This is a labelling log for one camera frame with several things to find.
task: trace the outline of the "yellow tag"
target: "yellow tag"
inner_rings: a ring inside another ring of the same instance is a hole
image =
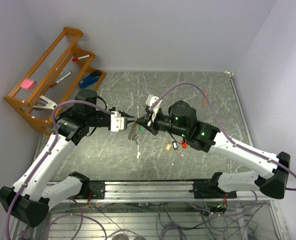
[[[168,143],[168,144],[167,144],[167,146],[166,146],[166,152],[170,151],[170,149],[171,149],[171,146],[172,146],[172,144],[171,144],[171,143]]]

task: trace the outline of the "wooden rack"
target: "wooden rack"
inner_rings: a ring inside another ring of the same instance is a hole
[[[50,135],[52,119],[49,113],[43,113],[33,109],[37,105],[40,96],[47,96],[57,104],[66,101],[85,72],[93,72],[97,69],[90,67],[95,54],[85,51],[77,46],[77,41],[82,37],[81,30],[71,27],[63,28],[60,35],[46,49],[31,69],[22,77],[14,89],[4,99],[25,119],[25,121],[36,131]],[[72,63],[72,58],[90,55],[89,58]],[[73,68],[70,79],[63,80],[54,89],[50,85],[64,75],[64,72]],[[94,86],[96,91],[100,86],[105,72],[100,70],[101,76]],[[37,81],[37,85],[31,91],[21,88],[24,79],[31,78]]]

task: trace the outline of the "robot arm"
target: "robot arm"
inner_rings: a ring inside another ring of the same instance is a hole
[[[136,123],[143,126],[153,135],[159,131],[181,136],[193,149],[206,153],[216,153],[238,162],[251,169],[242,173],[214,173],[210,188],[214,191],[229,193],[231,191],[254,190],[261,191],[268,197],[282,199],[288,180],[288,172],[277,166],[279,162],[289,168],[290,155],[281,152],[276,155],[264,152],[245,143],[227,137],[215,126],[197,120],[196,110],[184,101],[177,101],[168,109],[168,115],[163,114],[160,101],[150,111],[158,97],[150,95],[146,101],[146,114]]]
[[[83,89],[76,96],[76,100],[84,100],[96,104],[97,94],[90,89]],[[148,107],[158,98],[149,96],[146,104]],[[136,123],[149,130],[153,135],[158,131],[168,132],[173,135],[181,136],[193,149],[206,153],[216,153],[252,169],[253,171],[241,173],[222,173],[216,172],[209,180],[196,181],[194,185],[195,198],[204,198],[200,193],[218,193],[220,196],[231,191],[260,190],[265,195],[281,199],[284,196],[288,172],[279,169],[272,162],[246,152],[235,147],[227,141],[227,138],[218,128],[208,123],[197,120],[196,110],[184,101],[174,103],[168,110],[168,115],[162,113],[158,104],[153,111],[149,111],[138,119]],[[80,140],[89,132],[89,127],[107,127],[108,130],[117,132],[127,128],[127,124],[133,121],[128,120],[133,116],[127,115],[115,108],[110,109],[113,115],[95,110],[91,106],[75,104],[67,111],[56,118],[59,126],[59,137],[51,153],[42,162],[41,166],[34,173],[29,184],[20,194],[15,203],[11,215],[25,222],[31,227],[39,225],[46,217],[48,211],[55,205],[69,197],[84,198],[89,192],[95,193],[96,199],[103,199],[103,183],[98,181],[95,187],[90,184],[89,178],[74,172],[62,182],[47,187],[47,183],[54,172],[62,165],[62,162],[73,152]],[[53,143],[55,136],[50,139],[27,172],[12,186],[2,187],[0,190],[0,201],[7,211],[17,194],[18,189],[24,185],[26,177],[35,166],[40,162],[44,154],[49,151],[49,146]],[[269,159],[282,163],[289,167],[290,156],[284,152],[279,155],[265,153],[256,148],[248,146],[237,140],[239,145],[247,146],[248,149],[256,153],[264,154]]]

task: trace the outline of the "gray table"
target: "gray table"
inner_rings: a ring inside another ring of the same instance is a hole
[[[212,72],[108,72],[98,94],[119,110],[133,116],[142,116],[144,102],[149,94],[160,96],[166,89],[179,82],[197,83],[209,97],[227,132],[237,140],[249,143],[243,117],[236,100],[229,74]],[[163,100],[161,108],[167,112],[175,101],[184,100],[197,110],[203,122],[217,125],[209,106],[203,107],[203,96],[192,86],[184,85],[171,91]],[[169,134],[160,132],[153,136],[144,130],[140,133],[140,157],[137,147],[128,140],[129,130],[118,133],[99,128],[90,137],[81,140],[74,152],[53,175],[52,181],[61,181],[70,173],[78,171],[91,180],[171,180],[210,178],[214,172],[237,173],[248,169],[215,154],[205,154],[188,147],[182,149],[184,156],[175,150],[165,151]],[[42,138],[40,150],[48,140]]]

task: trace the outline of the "white marker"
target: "white marker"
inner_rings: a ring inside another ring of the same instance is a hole
[[[80,57],[75,57],[72,59],[73,62],[76,62],[77,60],[80,60],[80,59],[86,59],[88,58],[90,55],[85,55],[85,56],[80,56]]]
[[[59,82],[63,81],[67,76],[71,75],[72,72],[70,71],[69,73],[65,74],[62,78],[60,78],[59,80],[57,80],[56,82],[52,83],[50,85],[51,88],[53,88],[55,85],[57,85]]]

